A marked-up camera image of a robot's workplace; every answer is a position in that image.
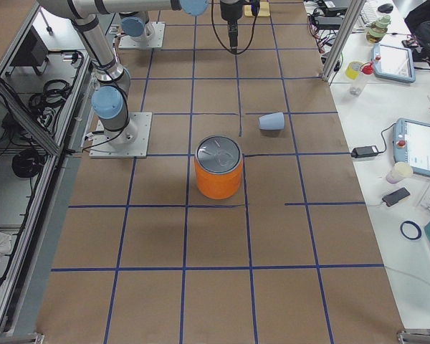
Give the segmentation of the light blue plastic cup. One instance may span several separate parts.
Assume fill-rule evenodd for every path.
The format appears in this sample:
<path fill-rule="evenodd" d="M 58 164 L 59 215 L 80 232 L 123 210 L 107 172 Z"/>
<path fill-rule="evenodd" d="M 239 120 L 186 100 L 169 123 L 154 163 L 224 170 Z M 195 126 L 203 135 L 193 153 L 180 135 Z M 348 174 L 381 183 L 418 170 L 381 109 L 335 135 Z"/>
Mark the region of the light blue plastic cup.
<path fill-rule="evenodd" d="M 284 113 L 270 113 L 258 118 L 260 130 L 282 130 L 285 127 Z"/>

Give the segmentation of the wooden cup stand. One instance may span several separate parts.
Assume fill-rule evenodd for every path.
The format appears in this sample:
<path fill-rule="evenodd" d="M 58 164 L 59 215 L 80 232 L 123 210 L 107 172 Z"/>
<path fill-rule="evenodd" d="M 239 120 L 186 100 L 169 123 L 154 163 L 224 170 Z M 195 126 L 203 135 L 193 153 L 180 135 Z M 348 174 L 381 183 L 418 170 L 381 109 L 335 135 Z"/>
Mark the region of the wooden cup stand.
<path fill-rule="evenodd" d="M 247 17 L 269 17 L 269 2 L 268 1 L 248 1 L 244 5 L 244 15 Z"/>

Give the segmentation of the clear plastic cup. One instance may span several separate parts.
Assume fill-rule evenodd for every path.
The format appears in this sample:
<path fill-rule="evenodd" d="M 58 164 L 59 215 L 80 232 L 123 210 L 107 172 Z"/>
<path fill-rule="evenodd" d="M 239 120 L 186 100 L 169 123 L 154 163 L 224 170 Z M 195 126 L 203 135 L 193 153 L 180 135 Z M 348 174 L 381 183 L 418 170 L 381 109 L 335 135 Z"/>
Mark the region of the clear plastic cup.
<path fill-rule="evenodd" d="M 367 76 L 365 76 L 363 73 L 359 74 L 358 77 L 350 85 L 349 93 L 354 96 L 359 96 L 364 90 L 367 81 Z"/>

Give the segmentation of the white paper cup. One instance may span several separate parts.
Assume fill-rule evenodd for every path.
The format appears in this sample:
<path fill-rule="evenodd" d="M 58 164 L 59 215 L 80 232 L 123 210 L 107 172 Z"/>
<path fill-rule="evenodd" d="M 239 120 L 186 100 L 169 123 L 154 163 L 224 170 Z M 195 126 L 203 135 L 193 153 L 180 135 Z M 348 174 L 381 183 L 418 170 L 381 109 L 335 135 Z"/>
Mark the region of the white paper cup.
<path fill-rule="evenodd" d="M 413 173 L 413 168 L 408 163 L 399 161 L 388 172 L 386 180 L 391 184 L 396 184 L 406 178 L 412 177 Z"/>

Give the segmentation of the yellow tape roll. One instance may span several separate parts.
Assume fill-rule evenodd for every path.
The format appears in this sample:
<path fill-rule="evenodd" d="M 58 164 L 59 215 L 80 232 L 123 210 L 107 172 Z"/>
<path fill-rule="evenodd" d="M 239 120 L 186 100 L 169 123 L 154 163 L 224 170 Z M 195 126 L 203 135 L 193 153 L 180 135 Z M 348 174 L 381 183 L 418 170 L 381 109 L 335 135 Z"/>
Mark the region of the yellow tape roll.
<path fill-rule="evenodd" d="M 347 68 L 345 69 L 345 76 L 350 80 L 355 80 L 358 77 L 360 69 L 363 65 L 364 63 L 359 61 L 349 62 Z"/>

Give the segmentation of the large orange can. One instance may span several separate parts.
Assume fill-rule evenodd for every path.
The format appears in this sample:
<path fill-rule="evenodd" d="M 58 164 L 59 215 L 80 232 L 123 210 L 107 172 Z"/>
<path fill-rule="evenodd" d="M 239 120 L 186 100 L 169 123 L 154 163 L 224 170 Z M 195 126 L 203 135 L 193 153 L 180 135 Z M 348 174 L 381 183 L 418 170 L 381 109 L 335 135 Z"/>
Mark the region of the large orange can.
<path fill-rule="evenodd" d="M 204 138 L 196 149 L 194 164 L 197 188 L 206 197 L 227 199 L 239 190 L 243 156 L 231 138 L 222 135 Z"/>

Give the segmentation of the far teach pendant tablet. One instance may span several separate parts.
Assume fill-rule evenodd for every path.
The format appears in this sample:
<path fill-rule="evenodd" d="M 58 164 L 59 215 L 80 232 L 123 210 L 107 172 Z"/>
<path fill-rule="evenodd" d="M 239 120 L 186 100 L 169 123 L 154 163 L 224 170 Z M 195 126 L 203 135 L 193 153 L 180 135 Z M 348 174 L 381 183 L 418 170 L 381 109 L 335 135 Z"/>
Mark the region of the far teach pendant tablet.
<path fill-rule="evenodd" d="M 411 84 L 416 81 L 411 50 L 376 43 L 372 48 L 376 77 Z"/>

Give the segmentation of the teach pendant tablet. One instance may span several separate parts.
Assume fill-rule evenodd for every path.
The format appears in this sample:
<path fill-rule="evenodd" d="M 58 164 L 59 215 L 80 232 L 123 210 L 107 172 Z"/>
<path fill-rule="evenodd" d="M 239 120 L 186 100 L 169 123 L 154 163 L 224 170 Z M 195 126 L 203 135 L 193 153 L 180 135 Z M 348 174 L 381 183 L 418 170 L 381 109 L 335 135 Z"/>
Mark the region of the teach pendant tablet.
<path fill-rule="evenodd" d="M 430 177 L 430 124 L 399 118 L 393 129 L 393 158 Z"/>
<path fill-rule="evenodd" d="M 411 84 L 416 81 L 411 50 L 376 43 L 372 48 L 376 77 Z"/>

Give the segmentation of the black power adapter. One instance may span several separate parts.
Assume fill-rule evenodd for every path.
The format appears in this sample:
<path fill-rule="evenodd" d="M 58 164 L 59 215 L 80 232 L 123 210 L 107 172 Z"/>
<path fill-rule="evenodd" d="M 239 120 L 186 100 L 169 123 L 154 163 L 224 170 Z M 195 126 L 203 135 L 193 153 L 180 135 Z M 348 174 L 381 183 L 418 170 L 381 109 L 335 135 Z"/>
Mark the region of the black power adapter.
<path fill-rule="evenodd" d="M 350 152 L 352 158 L 372 158 L 379 154 L 380 151 L 375 145 L 358 146 Z"/>

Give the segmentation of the near teach pendant tablet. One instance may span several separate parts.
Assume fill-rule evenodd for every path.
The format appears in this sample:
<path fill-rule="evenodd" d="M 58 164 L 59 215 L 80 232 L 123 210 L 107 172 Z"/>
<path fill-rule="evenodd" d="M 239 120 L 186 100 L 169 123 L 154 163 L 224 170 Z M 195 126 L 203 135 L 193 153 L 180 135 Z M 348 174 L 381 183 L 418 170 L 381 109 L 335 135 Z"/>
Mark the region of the near teach pendant tablet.
<path fill-rule="evenodd" d="M 393 129 L 393 158 L 430 177 L 430 124 L 399 118 Z"/>

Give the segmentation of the black smartphone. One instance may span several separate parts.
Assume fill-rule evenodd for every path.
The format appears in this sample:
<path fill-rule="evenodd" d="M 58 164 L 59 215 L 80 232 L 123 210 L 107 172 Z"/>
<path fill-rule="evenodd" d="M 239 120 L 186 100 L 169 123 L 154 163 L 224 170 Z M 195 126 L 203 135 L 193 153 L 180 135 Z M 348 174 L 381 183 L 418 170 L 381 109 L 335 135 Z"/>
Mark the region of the black smartphone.
<path fill-rule="evenodd" d="M 408 198 L 410 195 L 410 192 L 405 187 L 402 187 L 389 194 L 386 194 L 381 200 L 387 207 L 392 207 L 400 201 Z"/>

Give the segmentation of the aluminium frame post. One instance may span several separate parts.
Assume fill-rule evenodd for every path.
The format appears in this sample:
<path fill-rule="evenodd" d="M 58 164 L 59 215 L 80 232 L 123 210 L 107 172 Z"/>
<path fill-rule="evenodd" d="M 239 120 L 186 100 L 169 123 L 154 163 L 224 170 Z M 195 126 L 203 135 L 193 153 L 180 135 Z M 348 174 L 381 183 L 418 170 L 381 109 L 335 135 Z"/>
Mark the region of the aluminium frame post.
<path fill-rule="evenodd" d="M 327 59 L 325 60 L 325 64 L 323 65 L 322 73 L 320 75 L 323 81 L 327 82 L 329 80 L 330 75 L 332 74 L 339 60 L 340 54 L 343 51 L 345 43 L 347 42 L 357 18 L 361 13 L 364 3 L 364 0 L 355 0 L 350 2 L 343 23 L 338 30 L 334 44 L 329 51 Z"/>

